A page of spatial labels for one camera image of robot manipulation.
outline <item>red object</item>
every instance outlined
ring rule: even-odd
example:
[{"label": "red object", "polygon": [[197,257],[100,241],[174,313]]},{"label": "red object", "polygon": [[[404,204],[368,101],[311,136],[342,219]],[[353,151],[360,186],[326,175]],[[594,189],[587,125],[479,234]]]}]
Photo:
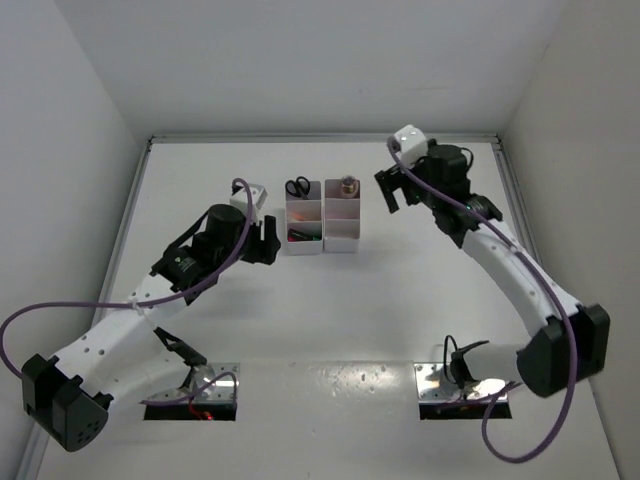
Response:
[{"label": "red object", "polygon": [[193,408],[193,398],[189,400],[189,411],[198,419],[203,420],[200,412],[198,412],[195,408]]}]

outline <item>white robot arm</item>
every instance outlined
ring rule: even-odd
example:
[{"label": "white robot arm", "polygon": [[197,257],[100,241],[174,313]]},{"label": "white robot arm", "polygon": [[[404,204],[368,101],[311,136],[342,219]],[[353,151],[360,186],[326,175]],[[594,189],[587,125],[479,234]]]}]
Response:
[{"label": "white robot arm", "polygon": [[449,368],[458,386],[499,378],[522,382],[541,397],[566,388],[570,342],[557,305],[575,335],[576,380],[601,371],[609,334],[607,312],[600,305],[584,307],[559,287],[518,244],[496,206],[471,193],[467,173],[473,156],[467,159],[463,148],[427,140],[412,125],[391,137],[388,146],[397,165],[375,178],[390,212],[399,208],[393,194],[398,189],[408,205],[429,207],[438,228],[500,287],[531,336],[527,345],[494,345],[485,340],[454,351]]},{"label": "white robot arm", "polygon": [[93,441],[109,413],[178,388],[206,365],[166,329],[228,265],[271,265],[280,249],[275,218],[259,220],[264,187],[244,185],[251,207],[238,200],[244,189],[234,188],[232,205],[212,206],[172,242],[120,310],[51,358],[34,355],[22,367],[26,412],[67,451]]}]

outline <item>cylindrical object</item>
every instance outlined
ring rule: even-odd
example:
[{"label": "cylindrical object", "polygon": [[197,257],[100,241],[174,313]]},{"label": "cylindrical object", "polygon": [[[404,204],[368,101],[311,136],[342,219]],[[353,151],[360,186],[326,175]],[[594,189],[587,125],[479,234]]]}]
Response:
[{"label": "cylindrical object", "polygon": [[340,179],[340,196],[342,198],[355,198],[358,195],[359,181],[352,175]]},{"label": "cylindrical object", "polygon": [[218,204],[209,209],[205,230],[216,237],[216,243],[233,246],[240,236],[244,222],[244,214],[236,207]]}]

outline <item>white container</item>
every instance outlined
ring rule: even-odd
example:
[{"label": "white container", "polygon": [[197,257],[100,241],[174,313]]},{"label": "white container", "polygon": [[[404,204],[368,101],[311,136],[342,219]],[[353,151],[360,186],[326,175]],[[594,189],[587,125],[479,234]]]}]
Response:
[{"label": "white container", "polygon": [[356,252],[360,243],[360,185],[357,195],[347,199],[341,196],[340,179],[328,179],[324,196],[324,251]]},{"label": "white container", "polygon": [[[285,243],[289,255],[322,253],[322,185],[310,182],[308,200],[294,197],[285,190]],[[314,237],[310,241],[289,241],[289,229]]]}]

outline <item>scissors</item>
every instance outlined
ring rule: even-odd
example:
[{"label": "scissors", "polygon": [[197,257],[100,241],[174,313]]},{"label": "scissors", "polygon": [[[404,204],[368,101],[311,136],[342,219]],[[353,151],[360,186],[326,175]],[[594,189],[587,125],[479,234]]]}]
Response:
[{"label": "scissors", "polygon": [[284,189],[289,195],[296,198],[302,198],[303,200],[309,200],[309,192],[311,191],[311,183],[307,177],[298,177],[295,180],[287,180],[284,184]]}]

